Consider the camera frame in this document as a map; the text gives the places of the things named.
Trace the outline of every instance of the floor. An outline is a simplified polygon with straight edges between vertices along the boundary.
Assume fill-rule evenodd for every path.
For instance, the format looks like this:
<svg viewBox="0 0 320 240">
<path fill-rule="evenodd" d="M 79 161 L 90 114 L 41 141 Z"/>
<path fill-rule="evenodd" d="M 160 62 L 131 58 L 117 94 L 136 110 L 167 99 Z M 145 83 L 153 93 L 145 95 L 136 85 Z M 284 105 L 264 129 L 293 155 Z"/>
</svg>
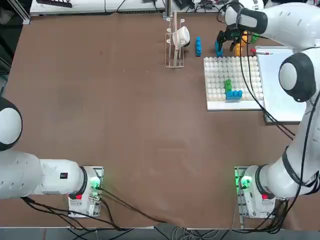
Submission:
<svg viewBox="0 0 320 240">
<path fill-rule="evenodd" d="M 170 224 L 160 224 L 157 228 L 164 233 L 169 239 L 172 238 L 172 232 L 174 226 Z M 226 230 L 221 230 L 220 233 L 215 237 L 215 239 L 220 240 Z M 200 234 L 204 234 L 207 230 L 199 230 Z M 77 231 L 78 234 L 83 234 L 83 231 Z M 110 240 L 120 234 L 115 230 L 101 230 L 97 234 L 91 232 L 83 236 L 86 240 Z M 19 229 L 0 229 L 1 240 L 21 240 L 25 236 L 29 236 L 32 240 L 73 240 L 74 235 L 70 233 L 65 228 L 19 228 Z M 182 237 L 182 231 L 179 232 L 178 240 Z M 318 231 L 291 231 L 282 230 L 278 234 L 268 234 L 268 233 L 250 233 L 241 234 L 236 232 L 229 232 L 224 240 L 316 240 L 320 238 L 320 232 Z M 166 240 L 155 229 L 135 229 L 131 232 L 118 238 L 119 240 Z"/>
</svg>

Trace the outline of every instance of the black cable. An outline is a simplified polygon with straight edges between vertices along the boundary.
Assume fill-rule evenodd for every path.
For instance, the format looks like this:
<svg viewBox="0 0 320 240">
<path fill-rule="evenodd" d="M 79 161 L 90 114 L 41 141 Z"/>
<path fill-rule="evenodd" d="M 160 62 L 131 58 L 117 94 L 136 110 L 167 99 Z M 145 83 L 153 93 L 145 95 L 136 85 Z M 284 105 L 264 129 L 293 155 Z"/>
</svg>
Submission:
<svg viewBox="0 0 320 240">
<path fill-rule="evenodd" d="M 188 12 L 189 8 L 191 8 L 191 6 L 193 5 L 194 1 L 195 1 L 195 0 L 192 0 L 192 3 L 191 3 L 191 4 L 189 4 L 189 6 L 188 6 L 187 10 L 185 11 L 186 13 Z"/>
<path fill-rule="evenodd" d="M 202 238 L 204 238 L 205 236 L 213 233 L 214 231 L 217 231 L 218 229 L 213 229 L 213 230 L 210 230 L 210 231 L 207 231 L 205 234 L 201 235 Z M 211 236 L 211 237 L 207 237 L 207 238 L 214 238 L 218 235 L 218 233 L 216 233 L 214 236 Z"/>
<path fill-rule="evenodd" d="M 286 207 L 288 206 L 288 200 L 283 200 L 281 201 L 278 206 L 272 211 L 272 213 L 270 213 L 268 215 L 268 217 L 266 217 L 256 228 L 254 229 L 241 229 L 241 230 L 234 230 L 232 229 L 233 232 L 236 232 L 236 233 L 240 233 L 240 234 L 250 234 L 250 233 L 256 233 L 256 232 L 267 232 L 267 233 L 271 233 L 271 231 L 273 229 L 275 229 L 276 226 L 278 226 L 279 224 L 279 221 L 275 224 L 275 221 L 276 221 L 276 217 L 273 219 L 272 223 L 265 227 L 265 228 L 262 228 L 262 229 L 259 229 L 272 215 L 276 215 L 278 213 L 278 211 L 280 210 L 281 208 L 281 205 L 285 203 L 285 207 L 284 207 L 284 210 L 282 211 L 282 215 L 284 214 L 284 211 L 286 209 Z"/>
<path fill-rule="evenodd" d="M 81 236 L 80 234 L 75 233 L 75 232 L 72 231 L 70 228 L 67 228 L 67 230 L 68 230 L 69 232 L 71 232 L 73 235 L 75 235 L 75 236 L 76 236 L 76 239 L 88 240 L 88 239 L 84 238 L 83 236 Z"/>
<path fill-rule="evenodd" d="M 196 230 L 194 230 L 197 234 L 198 234 L 198 236 L 200 237 L 200 239 L 202 239 L 202 240 L 204 240 L 204 238 L 203 238 L 203 236 L 200 234 L 200 232 L 198 232 L 198 230 L 196 229 Z"/>
<path fill-rule="evenodd" d="M 82 212 L 77 212 L 77 211 L 72 211 L 72 210 L 65 210 L 65 209 L 60 209 L 60 208 L 56 208 L 56 207 L 52 207 L 52 206 L 48 206 L 48 205 L 45 205 L 45 204 L 40 204 L 38 202 L 36 202 L 35 200 L 29 198 L 29 197 L 21 197 L 23 200 L 26 199 L 26 201 L 28 201 L 29 203 L 31 204 L 34 204 L 34 205 L 37 205 L 37 206 L 40 206 L 40 207 L 43 207 L 43 208 L 50 208 L 51 210 L 55 210 L 55 211 L 58 211 L 58 212 L 64 212 L 64 213 L 74 213 L 74 214 L 79 214 L 79 215 L 82 215 L 82 216 L 85 216 L 85 217 L 88 217 L 90 219 L 94 219 L 94 220 L 97 220 L 99 222 L 103 222 L 103 223 L 106 223 L 106 224 L 109 224 L 111 226 L 112 223 L 109 222 L 109 221 L 106 221 L 106 220 L 102 220 L 102 219 L 99 219 L 99 218 L 96 218 L 94 216 L 90 216 L 88 214 L 84 214 Z"/>
<path fill-rule="evenodd" d="M 154 218 L 154 217 L 152 217 L 152 216 L 149 216 L 148 214 L 140 211 L 139 209 L 135 208 L 134 206 L 131 206 L 130 204 L 128 204 L 128 203 L 126 203 L 125 201 L 121 200 L 119 197 L 117 197 L 117 196 L 115 196 L 114 194 L 112 194 L 111 192 L 103 189 L 102 187 L 97 187 L 96 189 L 101 190 L 101 191 L 109 194 L 110 196 L 112 196 L 113 198 L 115 198 L 116 200 L 118 200 L 119 202 L 121 202 L 122 204 L 126 205 L 128 208 L 135 210 L 136 212 L 140 213 L 141 215 L 145 216 L 146 218 L 148 218 L 148 219 L 150 219 L 150 220 L 152 220 L 152 221 L 155 221 L 155 222 L 158 222 L 158 223 L 163 223 L 163 224 L 167 223 L 167 222 L 165 222 L 165 221 L 162 221 L 162 220 L 156 219 L 156 218 Z"/>
<path fill-rule="evenodd" d="M 156 226 L 154 226 L 154 229 L 157 230 L 162 236 L 166 238 L 166 240 L 170 240 L 162 231 L 160 231 Z"/>
<path fill-rule="evenodd" d="M 158 8 L 157 8 L 157 6 L 156 6 L 156 0 L 153 0 L 152 2 L 153 2 L 153 5 L 154 5 L 154 7 L 155 7 L 156 12 L 159 13 L 159 10 L 158 10 Z"/>
<path fill-rule="evenodd" d="M 219 11 L 219 8 L 216 5 L 212 4 L 212 7 L 216 8 Z"/>
<path fill-rule="evenodd" d="M 125 232 L 119 234 L 118 236 L 112 237 L 112 238 L 110 238 L 109 240 L 115 240 L 115 239 L 117 239 L 117 238 L 120 238 L 121 236 L 123 236 L 123 235 L 131 232 L 132 230 L 134 230 L 134 228 L 131 228 L 131 229 L 129 229 L 128 231 L 125 231 Z"/>
<path fill-rule="evenodd" d="M 296 203 L 297 198 L 298 198 L 298 196 L 300 194 L 300 190 L 301 190 L 302 183 L 303 183 L 303 177 L 304 177 L 304 167 L 305 167 L 305 159 L 306 159 L 306 151 L 307 151 L 307 143 L 308 143 L 309 131 L 310 131 L 313 115 L 314 115 L 314 113 L 316 111 L 316 106 L 317 106 L 317 104 L 319 102 L 319 98 L 320 98 L 320 91 L 318 92 L 318 95 L 316 96 L 316 99 L 314 101 L 314 106 L 312 107 L 312 110 L 311 110 L 311 113 L 310 113 L 310 117 L 309 117 L 309 121 L 308 121 L 308 125 L 306 127 L 304 144 L 303 144 L 303 151 L 302 151 L 302 161 L 301 161 L 299 186 L 298 186 L 298 189 L 296 191 L 296 194 L 294 196 L 294 199 L 293 199 L 291 205 L 289 206 L 289 208 L 287 209 L 286 213 L 284 214 L 283 220 L 281 222 L 281 226 L 284 223 L 284 220 L 285 220 L 286 216 L 288 215 L 289 211 L 291 210 L 291 208 Z"/>
<path fill-rule="evenodd" d="M 225 233 L 222 235 L 222 237 L 220 238 L 220 240 L 224 239 L 225 236 L 227 235 L 227 233 L 229 233 L 229 232 L 230 232 L 230 229 L 228 229 L 227 231 L 225 231 Z"/>
<path fill-rule="evenodd" d="M 112 214 L 111 214 L 111 210 L 110 210 L 107 202 L 105 200 L 103 200 L 102 198 L 100 199 L 100 201 L 103 203 L 103 205 L 107 209 L 109 217 L 110 217 L 110 221 L 111 221 L 112 225 L 115 227 L 115 229 L 118 231 L 126 231 L 127 229 L 121 228 L 115 223 L 114 218 L 112 217 Z"/>
<path fill-rule="evenodd" d="M 113 230 L 112 228 L 97 228 L 95 231 L 102 231 L 102 230 Z M 79 236 L 80 237 L 83 237 L 83 236 L 85 236 L 85 235 L 87 235 L 87 234 L 89 234 L 89 233 L 91 233 L 90 231 L 87 231 L 87 232 L 85 232 L 85 233 L 82 233 L 82 234 L 80 234 Z"/>
<path fill-rule="evenodd" d="M 204 0 L 201 0 L 200 2 L 198 2 L 198 4 L 197 4 L 197 7 L 196 7 L 196 9 L 194 10 L 194 13 L 197 13 L 198 12 L 198 9 L 204 9 L 204 12 L 205 13 L 207 13 L 207 10 L 206 10 L 206 6 L 207 5 L 209 5 L 210 3 L 205 3 L 204 2 Z"/>
<path fill-rule="evenodd" d="M 197 3 L 196 7 L 194 8 L 193 12 L 192 13 L 196 13 L 198 8 L 199 8 L 199 5 L 200 5 L 200 2 Z"/>
<path fill-rule="evenodd" d="M 119 8 L 122 6 L 122 4 L 125 3 L 125 1 L 126 1 L 126 0 L 123 0 L 122 3 L 118 6 L 118 8 L 117 8 L 117 10 L 116 10 L 117 13 L 119 12 Z"/>
<path fill-rule="evenodd" d="M 23 199 L 23 201 L 29 205 L 29 207 L 31 207 L 32 209 L 38 211 L 38 212 L 42 212 L 42 213 L 47 213 L 47 214 L 52 214 L 52 215 L 57 215 L 59 216 L 60 218 L 62 218 L 65 222 L 67 222 L 71 227 L 73 227 L 74 229 L 77 229 L 77 230 L 86 230 L 87 232 L 94 232 L 94 230 L 90 230 L 88 228 L 85 228 L 77 219 L 75 219 L 74 217 L 71 217 L 71 216 L 68 216 L 66 214 L 63 214 L 63 213 L 57 213 L 57 212 L 52 212 L 51 209 L 47 208 L 49 211 L 46 211 L 46 210 L 43 210 L 43 209 L 40 209 L 40 208 L 37 208 L 35 206 L 33 206 L 30 202 L 26 201 Z M 74 225 L 72 225 L 69 221 L 67 221 L 66 219 L 64 219 L 63 217 L 61 216 L 64 216 L 66 218 L 69 218 L 73 221 L 75 221 L 82 229 L 79 229 L 77 227 L 75 227 Z"/>
<path fill-rule="evenodd" d="M 250 86 L 251 86 L 251 90 L 253 91 L 254 90 L 254 87 L 252 85 L 252 79 L 251 79 L 251 69 L 250 69 L 250 61 L 249 61 L 249 41 L 247 39 L 247 42 L 245 40 L 243 40 L 244 43 L 246 44 L 246 57 L 247 57 L 247 61 L 248 61 L 248 69 L 249 69 L 249 82 L 250 82 Z M 240 53 L 240 64 L 241 64 L 241 71 L 243 71 L 243 68 L 242 68 L 242 59 L 241 59 L 241 53 Z M 253 99 L 258 103 L 258 100 L 255 98 L 254 96 L 255 94 L 252 93 L 251 96 L 253 97 Z M 288 128 L 286 128 L 284 125 L 282 125 L 280 122 L 278 122 L 262 105 L 259 105 L 260 108 L 262 109 L 262 111 L 271 119 L 272 122 L 276 122 L 277 125 L 276 127 L 281 131 L 283 132 L 289 139 L 293 140 L 293 137 L 291 137 L 285 130 L 283 130 L 279 125 L 281 125 L 284 129 L 286 129 L 289 133 L 291 133 L 293 136 L 295 136 L 295 134 L 293 132 L 291 132 Z"/>
<path fill-rule="evenodd" d="M 242 68 L 242 61 L 240 59 L 240 65 L 241 65 L 241 71 L 243 70 Z M 303 150 L 302 150 L 302 160 L 301 160 L 301 169 L 300 169 L 300 181 L 299 181 L 299 185 L 298 185 L 298 189 L 296 191 L 296 194 L 294 196 L 294 199 L 291 203 L 291 205 L 287 208 L 287 202 L 286 202 L 286 207 L 282 213 L 282 216 L 281 216 L 281 220 L 276 224 L 276 226 L 274 226 L 270 231 L 269 233 L 272 233 L 272 234 L 276 234 L 280 231 L 280 229 L 282 228 L 282 225 L 289 213 L 289 211 L 291 210 L 291 208 L 294 206 L 295 202 L 297 201 L 297 198 L 300 194 L 300 190 L 301 190 L 301 187 L 302 187 L 302 183 L 303 183 L 303 175 L 304 175 L 304 166 L 305 166 L 305 159 L 306 159 L 306 151 L 307 151 L 307 143 L 308 143 L 308 138 L 309 138 L 309 131 L 310 131 L 310 127 L 311 127 L 311 122 L 312 122 L 312 118 L 313 118 L 313 115 L 315 113 L 315 110 L 316 110 L 316 106 L 319 102 L 319 98 L 320 98 L 320 91 L 319 93 L 317 94 L 317 97 L 314 101 L 314 105 L 312 106 L 312 110 L 310 112 L 310 116 L 309 116 L 309 121 L 308 121 L 308 124 L 307 124 L 307 128 L 306 128 L 306 133 L 305 133 L 305 138 L 304 138 L 304 144 L 303 144 Z"/>
<path fill-rule="evenodd" d="M 248 46 L 248 43 L 246 44 L 246 50 L 247 50 L 247 58 L 248 58 L 248 55 L 249 55 L 249 46 Z M 261 108 L 261 110 L 264 112 L 264 114 L 267 115 L 267 117 L 270 118 L 270 120 L 272 122 L 275 122 L 277 124 L 279 124 L 281 127 L 283 127 L 285 130 L 287 130 L 289 133 L 291 133 L 293 136 L 295 136 L 295 134 L 290 130 L 288 129 L 286 126 L 282 125 L 278 120 L 276 120 L 261 104 L 260 102 L 256 99 L 254 93 L 251 92 L 248 84 L 247 84 L 247 81 L 246 81 L 246 78 L 245 78 L 245 75 L 244 75 L 244 70 L 243 70 L 243 65 L 242 65 L 242 56 L 241 56 L 241 52 L 240 51 L 240 67 L 241 67 L 241 73 L 242 73 L 242 78 L 244 80 L 244 84 L 246 86 L 246 88 L 248 89 L 248 92 L 250 93 L 251 97 L 253 98 L 253 100 L 259 105 L 259 107 Z M 249 82 L 251 82 L 251 70 L 250 70 L 250 62 L 249 62 L 249 58 L 247 59 L 248 60 L 248 68 L 249 68 Z M 276 125 L 276 127 L 278 129 L 280 129 L 285 135 L 287 135 L 291 140 L 293 140 L 293 138 L 291 136 L 289 136 L 283 129 L 280 128 L 279 125 Z"/>
</svg>

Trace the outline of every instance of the table surface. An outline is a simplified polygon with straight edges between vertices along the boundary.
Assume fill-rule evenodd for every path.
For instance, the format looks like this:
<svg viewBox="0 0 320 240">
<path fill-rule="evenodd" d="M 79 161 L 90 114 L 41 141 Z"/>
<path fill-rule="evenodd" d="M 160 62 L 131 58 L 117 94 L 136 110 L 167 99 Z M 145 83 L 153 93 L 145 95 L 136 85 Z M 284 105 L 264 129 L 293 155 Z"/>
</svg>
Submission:
<svg viewBox="0 0 320 240">
<path fill-rule="evenodd" d="M 167 69 L 168 22 L 160 14 L 32 19 L 22 29 L 5 94 L 23 116 L 14 149 L 104 166 L 104 188 L 158 219 L 190 228 L 230 228 L 234 166 L 272 163 L 290 142 L 275 126 L 265 126 L 261 111 L 206 110 L 203 57 L 215 54 L 215 39 L 225 26 L 210 13 L 188 15 L 185 25 L 191 39 L 201 36 L 202 56 L 195 56 L 191 44 L 185 67 Z M 67 207 L 61 195 L 33 198 Z M 319 200 L 318 194 L 299 197 L 286 227 L 320 229 Z M 155 224 L 107 202 L 123 227 Z M 66 226 L 20 199 L 2 200 L 0 212 L 2 227 Z M 102 218 L 108 219 L 104 209 Z M 233 227 L 239 227 L 238 215 Z"/>
</svg>

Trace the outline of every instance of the blue block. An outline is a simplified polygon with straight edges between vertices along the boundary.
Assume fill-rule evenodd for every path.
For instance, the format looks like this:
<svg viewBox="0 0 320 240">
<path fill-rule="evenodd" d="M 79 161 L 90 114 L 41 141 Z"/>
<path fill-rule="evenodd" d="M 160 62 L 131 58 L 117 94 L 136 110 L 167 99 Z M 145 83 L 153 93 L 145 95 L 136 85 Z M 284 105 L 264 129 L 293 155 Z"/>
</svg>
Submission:
<svg viewBox="0 0 320 240">
<path fill-rule="evenodd" d="M 242 98 L 242 91 L 227 91 L 225 93 L 226 100 L 240 100 Z"/>
<path fill-rule="evenodd" d="M 201 38 L 197 36 L 195 39 L 195 54 L 197 57 L 200 57 L 201 53 L 202 53 Z"/>
<path fill-rule="evenodd" d="M 217 41 L 215 41 L 214 47 L 215 47 L 216 56 L 222 57 L 224 55 L 224 49 L 221 48 L 221 50 L 219 51 L 219 43 Z"/>
</svg>

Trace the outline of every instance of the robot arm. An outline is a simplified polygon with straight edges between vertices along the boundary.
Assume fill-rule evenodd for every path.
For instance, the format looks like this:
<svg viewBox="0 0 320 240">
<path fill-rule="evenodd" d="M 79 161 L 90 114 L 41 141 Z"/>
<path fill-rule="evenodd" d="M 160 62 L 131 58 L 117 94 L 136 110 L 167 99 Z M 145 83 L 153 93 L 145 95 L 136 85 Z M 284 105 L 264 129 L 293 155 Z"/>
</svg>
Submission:
<svg viewBox="0 0 320 240">
<path fill-rule="evenodd" d="M 297 194 L 307 125 L 320 90 L 320 8 L 305 3 L 286 3 L 263 10 L 244 8 L 233 1 L 225 10 L 227 28 L 260 34 L 299 51 L 283 61 L 279 82 L 283 90 L 307 107 L 295 139 L 273 164 L 250 166 L 245 171 L 250 185 L 244 190 L 248 214 L 266 218 L 275 207 L 275 197 L 291 198 Z M 308 134 L 299 194 L 320 188 L 320 104 L 316 106 Z"/>
<path fill-rule="evenodd" d="M 10 150 L 22 126 L 18 108 L 0 97 L 0 199 L 68 194 L 70 210 L 97 217 L 100 197 L 96 187 L 101 185 L 102 167 L 79 167 L 66 159 L 39 159 Z"/>
</svg>

